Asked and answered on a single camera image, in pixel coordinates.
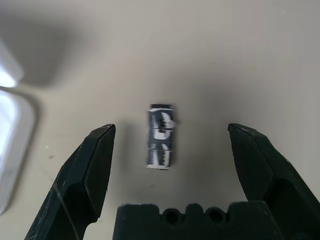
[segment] printed pattern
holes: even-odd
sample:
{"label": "printed pattern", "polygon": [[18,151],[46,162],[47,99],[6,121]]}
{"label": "printed pattern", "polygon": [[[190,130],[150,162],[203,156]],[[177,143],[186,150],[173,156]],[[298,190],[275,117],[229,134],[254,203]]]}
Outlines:
{"label": "printed pattern", "polygon": [[170,166],[174,127],[172,106],[152,104],[149,110],[147,168],[168,169]]}

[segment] white table surface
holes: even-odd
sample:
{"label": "white table surface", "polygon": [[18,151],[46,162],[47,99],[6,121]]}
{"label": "white table surface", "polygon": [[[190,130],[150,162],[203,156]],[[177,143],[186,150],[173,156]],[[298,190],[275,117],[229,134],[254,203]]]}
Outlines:
{"label": "white table surface", "polygon": [[[117,207],[245,200],[228,123],[256,128],[320,198],[318,0],[1,0],[0,35],[26,70],[14,89],[37,127],[0,239],[27,234],[60,167],[89,132],[116,125],[101,218]],[[147,110],[176,108],[174,165],[146,169]]]}

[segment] white plastic container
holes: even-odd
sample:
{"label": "white plastic container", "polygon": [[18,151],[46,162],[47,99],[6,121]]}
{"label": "white plastic container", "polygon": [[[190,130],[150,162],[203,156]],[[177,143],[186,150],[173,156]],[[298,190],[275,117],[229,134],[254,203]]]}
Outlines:
{"label": "white plastic container", "polygon": [[[15,87],[23,69],[0,40],[0,86]],[[7,208],[34,127],[35,115],[21,96],[0,90],[0,214]]]}

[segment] screw hole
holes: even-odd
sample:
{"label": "screw hole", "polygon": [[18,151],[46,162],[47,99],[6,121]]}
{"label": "screw hole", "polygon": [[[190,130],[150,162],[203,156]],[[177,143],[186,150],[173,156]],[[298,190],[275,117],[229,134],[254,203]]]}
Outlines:
{"label": "screw hole", "polygon": [[221,223],[221,221],[223,220],[223,216],[221,214],[221,212],[217,211],[217,210],[212,210],[209,213],[210,219],[212,222],[214,223]]}
{"label": "screw hole", "polygon": [[170,224],[176,224],[179,220],[179,217],[176,212],[171,211],[166,214],[165,220]]}

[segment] white tray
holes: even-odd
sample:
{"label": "white tray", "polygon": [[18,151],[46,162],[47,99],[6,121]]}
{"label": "white tray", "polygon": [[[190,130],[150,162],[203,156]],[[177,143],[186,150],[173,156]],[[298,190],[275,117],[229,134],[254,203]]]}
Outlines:
{"label": "white tray", "polygon": [[34,122],[25,99],[0,90],[0,214],[10,201]]}

